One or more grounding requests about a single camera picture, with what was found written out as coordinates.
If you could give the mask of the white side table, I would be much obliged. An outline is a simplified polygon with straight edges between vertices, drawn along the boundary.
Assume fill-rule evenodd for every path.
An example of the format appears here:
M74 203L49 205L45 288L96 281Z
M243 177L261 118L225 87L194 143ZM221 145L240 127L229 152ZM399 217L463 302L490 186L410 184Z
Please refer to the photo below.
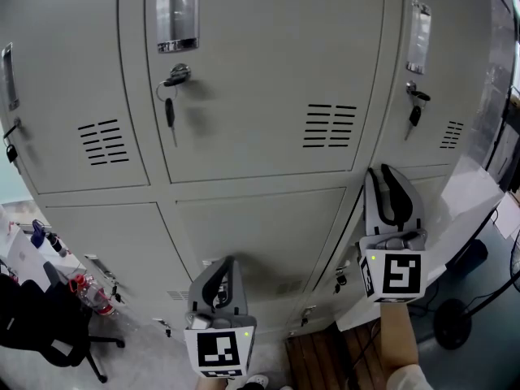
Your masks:
M67 279L86 272L86 268L74 255L68 253L66 257L60 257L48 240L36 249L29 235L10 222L5 214L0 219L0 260L15 273L20 284L33 280L43 291L51 285L44 269L47 262Z

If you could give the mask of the person's white shirt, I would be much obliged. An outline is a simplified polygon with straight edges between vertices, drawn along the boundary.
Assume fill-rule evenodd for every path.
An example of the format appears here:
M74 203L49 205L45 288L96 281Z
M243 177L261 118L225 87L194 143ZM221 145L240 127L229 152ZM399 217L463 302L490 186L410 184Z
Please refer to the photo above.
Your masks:
M403 366L390 374L386 390L433 390L418 364Z

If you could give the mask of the grey metal locker cabinet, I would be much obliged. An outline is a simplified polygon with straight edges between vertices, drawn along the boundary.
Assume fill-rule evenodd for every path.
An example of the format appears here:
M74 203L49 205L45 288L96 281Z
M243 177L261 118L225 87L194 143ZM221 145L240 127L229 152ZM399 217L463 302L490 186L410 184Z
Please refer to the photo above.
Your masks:
M387 164L375 151L402 12L403 0L0 0L0 122L21 119L9 141L50 226L142 322L180 339L190 283L232 255L259 339L318 331L364 297L353 243L365 174ZM427 251L444 232L440 194L477 145L491 52L492 38L457 161L396 168L424 203ZM177 63L192 74L176 87L175 147L155 89Z

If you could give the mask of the white floor sheet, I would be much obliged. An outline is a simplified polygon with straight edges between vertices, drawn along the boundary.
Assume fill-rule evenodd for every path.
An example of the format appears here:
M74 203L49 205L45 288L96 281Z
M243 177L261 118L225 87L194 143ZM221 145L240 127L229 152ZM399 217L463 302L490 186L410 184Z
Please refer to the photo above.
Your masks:
M500 234L505 239L515 240L520 231L520 202L511 193L506 193L496 211L495 225Z

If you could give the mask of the black standing fan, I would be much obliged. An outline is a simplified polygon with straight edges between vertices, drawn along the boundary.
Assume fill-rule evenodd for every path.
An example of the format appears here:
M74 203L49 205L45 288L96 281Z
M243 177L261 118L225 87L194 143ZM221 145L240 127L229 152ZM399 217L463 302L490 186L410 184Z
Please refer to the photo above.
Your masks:
M448 299L435 312L433 332L437 343L444 349L455 350L468 340L472 330L472 317L489 306L509 288L520 292L520 232L515 238L509 260L510 279L494 292L482 296L483 301L474 308L459 299Z

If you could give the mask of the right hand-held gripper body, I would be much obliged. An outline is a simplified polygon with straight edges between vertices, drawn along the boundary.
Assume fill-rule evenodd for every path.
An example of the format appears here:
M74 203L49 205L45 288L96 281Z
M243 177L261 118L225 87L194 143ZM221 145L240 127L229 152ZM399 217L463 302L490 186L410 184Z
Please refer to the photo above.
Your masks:
M358 265L371 302L410 302L424 296L427 285L427 232L364 236L358 242Z

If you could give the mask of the black flask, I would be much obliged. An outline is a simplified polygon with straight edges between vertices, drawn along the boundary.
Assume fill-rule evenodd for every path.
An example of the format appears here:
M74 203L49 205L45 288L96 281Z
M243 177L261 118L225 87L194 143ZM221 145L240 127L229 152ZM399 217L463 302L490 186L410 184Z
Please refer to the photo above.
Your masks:
M53 232L46 233L46 239L49 241L54 251L61 257L65 258L69 254L69 250L62 244L59 237Z

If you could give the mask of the person's left white shoe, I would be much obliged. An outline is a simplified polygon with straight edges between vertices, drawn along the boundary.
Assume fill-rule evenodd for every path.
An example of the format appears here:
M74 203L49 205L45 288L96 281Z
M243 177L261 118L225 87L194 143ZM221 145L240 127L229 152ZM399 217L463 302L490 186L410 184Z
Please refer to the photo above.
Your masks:
M267 390L269 378L265 375L253 375L247 379L240 390Z

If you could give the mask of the brown wooden plank platform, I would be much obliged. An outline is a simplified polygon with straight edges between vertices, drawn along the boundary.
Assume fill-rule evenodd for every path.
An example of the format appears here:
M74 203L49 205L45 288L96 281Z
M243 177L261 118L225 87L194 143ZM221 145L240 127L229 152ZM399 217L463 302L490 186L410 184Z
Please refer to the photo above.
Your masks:
M386 390L380 322L347 331L335 324L285 341L294 390Z

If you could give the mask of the blue bag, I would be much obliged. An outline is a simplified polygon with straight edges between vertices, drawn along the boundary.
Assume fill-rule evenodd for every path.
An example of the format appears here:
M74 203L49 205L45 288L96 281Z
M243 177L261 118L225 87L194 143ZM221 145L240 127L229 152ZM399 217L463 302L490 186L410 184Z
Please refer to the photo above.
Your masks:
M46 239L45 224L39 219L32 221L32 235L30 241L36 249L39 249Z

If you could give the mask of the person's right forearm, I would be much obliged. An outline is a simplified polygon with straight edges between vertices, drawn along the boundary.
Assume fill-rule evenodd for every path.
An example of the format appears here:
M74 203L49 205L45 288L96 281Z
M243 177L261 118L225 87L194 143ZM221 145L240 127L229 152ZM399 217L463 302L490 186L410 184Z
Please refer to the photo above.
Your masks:
M418 365L418 347L405 303L380 305L381 357L389 377L409 365Z

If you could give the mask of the large water jug red label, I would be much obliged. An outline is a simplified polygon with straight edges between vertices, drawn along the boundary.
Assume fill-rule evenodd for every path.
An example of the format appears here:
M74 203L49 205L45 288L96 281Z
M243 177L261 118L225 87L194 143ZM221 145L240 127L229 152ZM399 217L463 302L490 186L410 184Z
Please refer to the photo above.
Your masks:
M78 274L69 279L68 284L71 292L97 314L109 316L115 312L104 288L91 275Z

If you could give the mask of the black office chair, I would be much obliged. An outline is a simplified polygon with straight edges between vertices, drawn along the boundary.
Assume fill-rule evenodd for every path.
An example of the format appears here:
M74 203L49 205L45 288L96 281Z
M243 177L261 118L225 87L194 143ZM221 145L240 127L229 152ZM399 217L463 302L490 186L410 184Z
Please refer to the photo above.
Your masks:
M90 352L92 343L112 343L123 349L116 337L91 336L93 309L72 291L71 283L50 262L43 265L50 286L43 290L34 280L19 284L0 271L0 346L39 353L57 367L77 367L85 359L101 383L107 377Z

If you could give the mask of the person's left forearm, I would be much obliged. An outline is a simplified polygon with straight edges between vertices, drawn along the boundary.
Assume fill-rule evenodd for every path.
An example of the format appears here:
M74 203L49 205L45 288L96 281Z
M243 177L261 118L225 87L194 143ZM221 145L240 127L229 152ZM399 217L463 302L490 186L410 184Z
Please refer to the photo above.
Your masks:
M228 380L226 378L200 377L197 381L196 390L226 390Z

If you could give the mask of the short white foam board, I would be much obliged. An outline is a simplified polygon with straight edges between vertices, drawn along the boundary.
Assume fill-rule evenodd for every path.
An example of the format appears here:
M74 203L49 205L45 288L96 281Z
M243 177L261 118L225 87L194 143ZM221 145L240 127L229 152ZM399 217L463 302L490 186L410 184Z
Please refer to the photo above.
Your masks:
M446 272L448 262L480 230L480 226L487 221L497 204L498 201L493 200L458 215L450 227L440 235L439 240L427 251L430 258L427 266L427 287ZM379 316L379 303L370 303L363 297L345 314L337 316L336 326L343 332L376 320Z

